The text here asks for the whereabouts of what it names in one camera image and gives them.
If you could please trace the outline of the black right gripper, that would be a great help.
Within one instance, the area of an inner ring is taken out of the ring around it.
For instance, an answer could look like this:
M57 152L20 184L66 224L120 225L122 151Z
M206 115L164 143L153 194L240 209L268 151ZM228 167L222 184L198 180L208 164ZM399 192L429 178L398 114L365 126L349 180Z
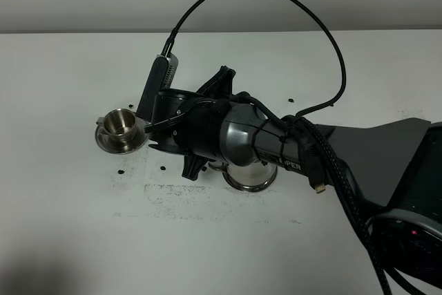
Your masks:
M210 160L222 160L220 131L233 95L236 72L221 66L196 93L165 89L153 104L151 123L144 127L157 149L184 156L182 177L196 181Z

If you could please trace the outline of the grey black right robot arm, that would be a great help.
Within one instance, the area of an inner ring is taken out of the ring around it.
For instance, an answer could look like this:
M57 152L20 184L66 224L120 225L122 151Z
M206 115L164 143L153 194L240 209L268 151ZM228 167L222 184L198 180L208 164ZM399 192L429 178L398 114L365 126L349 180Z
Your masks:
M407 275L440 287L441 125L409 118L358 129L278 118L249 94L233 94L234 75L224 66L196 92L182 91L157 60L136 112L151 146L182 155L190 180L216 162L274 165L317 191L330 185L381 278L411 294Z

